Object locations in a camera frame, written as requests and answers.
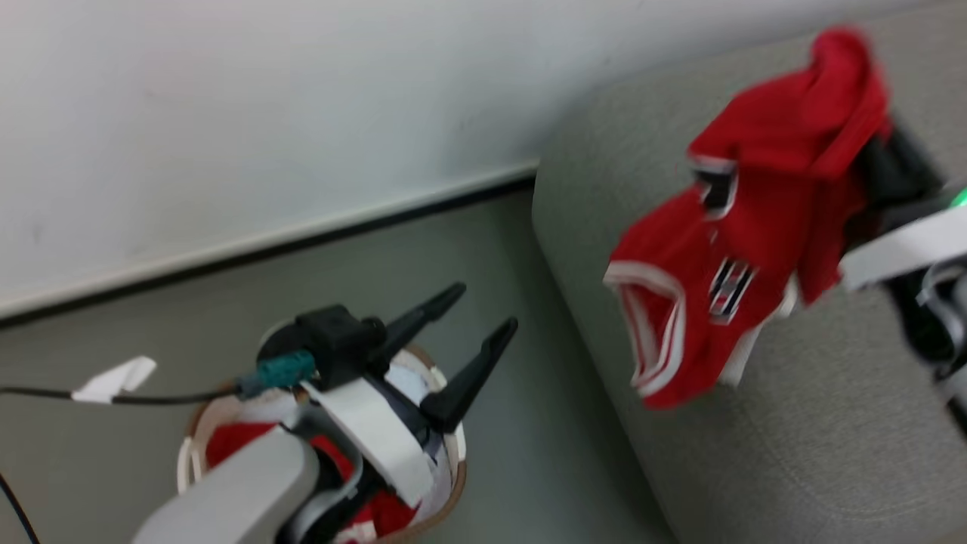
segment baseboard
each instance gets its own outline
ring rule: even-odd
[[[281,230],[205,250],[142,263],[77,284],[0,303],[0,328],[26,324],[236,266],[280,257],[378,228],[390,227],[534,185],[537,161],[445,190]]]

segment striped emblem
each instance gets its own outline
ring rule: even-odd
[[[754,275],[755,271],[746,262],[723,260],[709,287],[709,314],[726,323],[731,321]]]

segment red garment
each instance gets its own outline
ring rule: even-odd
[[[863,37],[829,30],[806,69],[740,93],[691,144],[695,185],[631,227],[604,278],[646,405],[680,404],[744,363],[793,276],[806,303],[838,282],[843,226],[864,207],[851,165],[889,131],[887,102]]]
[[[231,457],[246,444],[268,433],[275,427],[275,423],[230,423],[221,425],[212,433],[205,448],[205,460],[210,468],[215,468],[224,460]],[[327,438],[319,436],[309,442],[312,447],[320,449],[336,464],[339,475],[345,480],[353,473],[352,462],[349,461],[335,444]],[[373,523],[377,536],[385,536],[391,532],[404,529],[416,516],[416,510],[407,506],[399,497],[385,491],[377,493],[366,505],[352,524]]]

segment white wall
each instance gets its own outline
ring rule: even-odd
[[[0,0],[0,315],[492,183],[596,87],[912,0]]]

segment gray floor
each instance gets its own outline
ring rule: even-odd
[[[468,484],[427,542],[670,542],[516,194],[0,332],[0,383],[76,387],[147,354],[141,392],[208,389],[252,367],[277,321],[335,302],[393,317],[461,280],[419,342],[445,372],[505,317],[520,330],[466,420]],[[4,398],[0,470],[46,544],[127,542],[175,492],[190,408]],[[26,542],[0,505],[0,541]]]

